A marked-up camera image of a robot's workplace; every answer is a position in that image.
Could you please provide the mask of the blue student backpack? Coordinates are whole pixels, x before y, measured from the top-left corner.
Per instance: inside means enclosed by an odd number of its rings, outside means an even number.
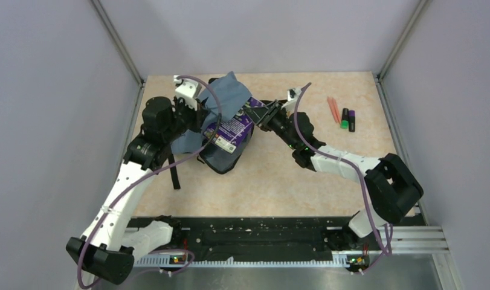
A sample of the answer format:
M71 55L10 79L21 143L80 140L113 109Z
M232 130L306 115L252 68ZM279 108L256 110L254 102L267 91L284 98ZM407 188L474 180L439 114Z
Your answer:
M172 143L172 152L173 154L193 153L201 147L204 147L199 152L197 160L206 164L214 172L224 175L234 169L245 148L251 141L255 125L249 136L237 148L235 153L226 153L211 141L215 138L220 125L233 118L238 110L253 95L243 83L238 81L233 72L229 72L220 78L210 79L208 85L215 91L220 104L217 105L210 91L201 85L197 99L200 101L206 100L205 106L209 110L209 114L202 125L203 131L196 133L188 130L182 134Z

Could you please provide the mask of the teal small book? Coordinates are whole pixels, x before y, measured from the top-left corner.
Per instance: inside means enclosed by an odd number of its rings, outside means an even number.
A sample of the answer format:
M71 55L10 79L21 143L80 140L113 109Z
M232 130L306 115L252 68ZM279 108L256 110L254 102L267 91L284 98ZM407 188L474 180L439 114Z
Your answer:
M220 125L211 142L226 153L235 153L254 127L253 120L246 114L245 110L264 106L264 102L250 97L233 118Z

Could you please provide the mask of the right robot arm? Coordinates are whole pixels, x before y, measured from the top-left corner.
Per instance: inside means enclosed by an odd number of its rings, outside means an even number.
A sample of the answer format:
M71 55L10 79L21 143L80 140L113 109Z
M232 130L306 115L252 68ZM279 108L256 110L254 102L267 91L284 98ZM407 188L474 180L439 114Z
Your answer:
M261 130L280 137L300 167L337 174L360 185L365 208L351 218L343 232L343 242L351 249L365 244L378 227L400 222L424 195L397 154L374 158L333 148L314 137L314 126L306 113L288 114L279 101L244 111Z

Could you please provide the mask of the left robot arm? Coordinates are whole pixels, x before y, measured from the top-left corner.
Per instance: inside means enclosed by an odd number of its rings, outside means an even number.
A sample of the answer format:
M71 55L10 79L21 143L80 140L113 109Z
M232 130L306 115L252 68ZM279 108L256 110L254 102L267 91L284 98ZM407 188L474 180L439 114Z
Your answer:
M144 228L127 231L132 214L153 176L173 169L171 143L187 131L200 132L210 113L196 98L153 97L142 111L143 123L129 143L117 179L90 226L80 237L71 237L68 254L77 263L81 289L91 289L99 281L122 284L137 260L165 246L178 248L182 233L177 221L167 216L155 218Z

